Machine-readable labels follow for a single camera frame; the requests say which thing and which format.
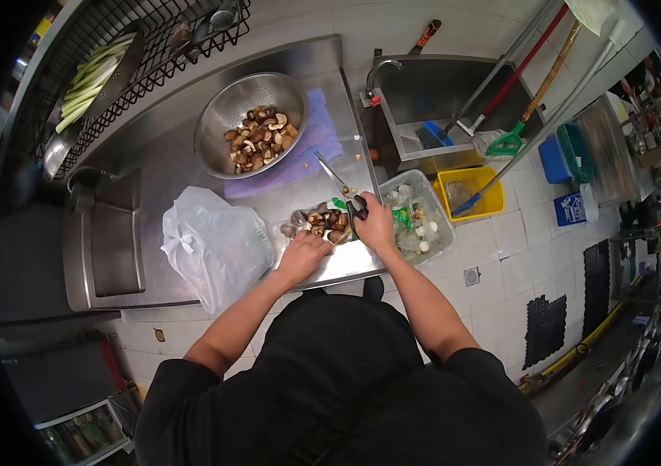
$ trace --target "red handle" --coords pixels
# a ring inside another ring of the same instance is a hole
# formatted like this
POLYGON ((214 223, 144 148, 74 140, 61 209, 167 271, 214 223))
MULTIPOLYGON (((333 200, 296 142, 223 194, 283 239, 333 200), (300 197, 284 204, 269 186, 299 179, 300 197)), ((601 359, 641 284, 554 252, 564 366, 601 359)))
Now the red handle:
POLYGON ((519 75, 522 73, 522 70, 525 69, 528 63, 530 63, 530 60, 532 60, 532 57, 535 56, 536 53, 540 50, 540 47, 545 43, 546 40, 548 40, 548 36, 550 33, 553 32, 553 29, 556 29, 556 26, 559 24, 561 21, 561 18, 564 17, 564 14, 568 11, 568 5, 564 4, 561 7, 561 10, 559 10, 559 13, 556 14, 556 17, 553 18, 553 21, 550 23, 548 26, 548 29, 543 32, 543 35, 540 36, 540 40, 538 40, 538 43, 535 44, 535 46, 532 47, 532 50, 530 50, 530 53, 527 54, 525 57, 524 61, 522 61, 522 64, 517 68, 517 70, 514 72, 511 78, 509 78, 508 81, 506 81, 506 84, 504 87, 499 91, 498 94, 496 94, 496 97, 491 101, 490 104, 488 104, 488 107, 485 107, 485 110, 483 111, 483 115, 485 117, 488 116, 488 114, 496 107, 496 104, 499 103, 499 101, 506 95, 506 93, 511 89, 512 85, 517 81, 517 78, 519 78, 519 75))
POLYGON ((428 40, 431 39, 431 36, 433 36, 439 30, 440 26, 441 21, 438 19, 432 19, 426 29, 424 29, 424 34, 421 36, 419 41, 416 42, 416 45, 419 47, 426 45, 426 42, 428 42, 428 40))

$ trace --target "scissors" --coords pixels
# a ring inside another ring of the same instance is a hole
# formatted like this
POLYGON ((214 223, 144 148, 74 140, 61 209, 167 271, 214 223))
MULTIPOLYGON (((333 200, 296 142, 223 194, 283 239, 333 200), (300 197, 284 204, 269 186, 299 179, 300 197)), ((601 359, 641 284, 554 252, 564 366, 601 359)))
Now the scissors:
POLYGON ((356 229, 354 228, 354 217, 360 220, 366 220, 369 215, 367 210, 367 201, 360 195, 349 196, 348 193, 351 192, 348 185, 344 183, 341 178, 330 168, 330 163, 327 163, 323 154, 316 152, 315 156, 317 161, 320 163, 320 166, 323 167, 326 173, 335 181, 335 184, 338 185, 338 190, 341 192, 341 195, 346 200, 346 209, 348 210, 349 220, 348 223, 351 225, 351 231, 356 235, 356 229))

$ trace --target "wire rack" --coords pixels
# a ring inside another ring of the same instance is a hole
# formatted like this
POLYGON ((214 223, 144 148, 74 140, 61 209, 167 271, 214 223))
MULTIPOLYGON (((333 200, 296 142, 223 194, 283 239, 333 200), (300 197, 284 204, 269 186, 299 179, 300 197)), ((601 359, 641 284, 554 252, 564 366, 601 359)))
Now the wire rack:
POLYGON ((97 118, 84 121, 83 130, 72 146, 55 179, 64 179, 89 145, 106 127, 155 87, 164 86, 167 79, 197 63, 200 57, 208 58, 214 51, 223 51, 229 42, 237 45, 237 39, 250 31, 251 0, 241 0, 235 22, 226 31, 210 33, 201 42, 192 43, 187 50, 171 54, 170 41, 174 30, 187 23, 191 33, 201 19, 209 17, 221 4, 219 0, 101 0, 92 2, 69 31, 59 37, 42 79, 33 93, 31 115, 33 121, 33 147, 37 160, 42 158, 43 148, 51 137, 52 129, 47 120, 56 100, 73 78, 77 64, 87 61, 92 51, 110 42, 127 25, 141 21, 145 36, 145 49, 141 62, 129 86, 97 118))

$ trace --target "sink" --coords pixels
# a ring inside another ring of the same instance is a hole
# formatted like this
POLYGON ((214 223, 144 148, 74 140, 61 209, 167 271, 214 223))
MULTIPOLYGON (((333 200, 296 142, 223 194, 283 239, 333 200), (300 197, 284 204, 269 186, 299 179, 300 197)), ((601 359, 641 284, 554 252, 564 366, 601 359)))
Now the sink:
MULTIPOLYGON (((426 121, 447 126, 452 109, 465 104, 493 69, 495 61, 450 55, 398 55, 378 60, 387 58, 400 61, 403 67, 398 70, 383 66, 377 72, 375 92, 382 100, 379 106, 364 110, 363 123, 371 133, 371 137, 365 133, 370 146, 379 151, 380 162, 388 175, 408 169, 434 174, 482 165, 484 159, 469 143, 470 136, 457 125, 449 132, 455 145, 444 148, 424 149, 415 132, 426 121)), ((499 70, 462 119, 474 121, 513 73, 511 66, 499 70)), ((511 130, 531 98, 518 80, 478 130, 511 130)), ((522 129, 522 137, 537 134, 543 125, 541 118, 539 111, 533 115, 522 129)))
POLYGON ((96 296, 143 292, 140 171, 117 180, 94 197, 89 213, 92 278, 96 296))
POLYGON ((74 311, 102 308, 104 298, 146 290, 141 260, 141 171, 104 180, 92 208, 64 216, 66 295, 74 311))

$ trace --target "yellow bucket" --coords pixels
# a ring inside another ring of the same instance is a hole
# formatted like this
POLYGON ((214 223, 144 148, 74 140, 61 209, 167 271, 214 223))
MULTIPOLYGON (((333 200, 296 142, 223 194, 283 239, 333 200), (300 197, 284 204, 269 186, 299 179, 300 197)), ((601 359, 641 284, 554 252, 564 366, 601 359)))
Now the yellow bucket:
POLYGON ((496 170, 491 167, 477 167, 474 169, 447 170, 436 174, 436 181, 432 183, 436 195, 445 206, 451 221, 475 219, 477 217, 492 216, 504 210, 504 189, 501 182, 497 182, 483 197, 475 203, 473 213, 469 216, 452 218, 452 210, 459 206, 450 206, 447 202, 444 186, 446 183, 463 183, 466 190, 475 194, 496 176, 496 170))

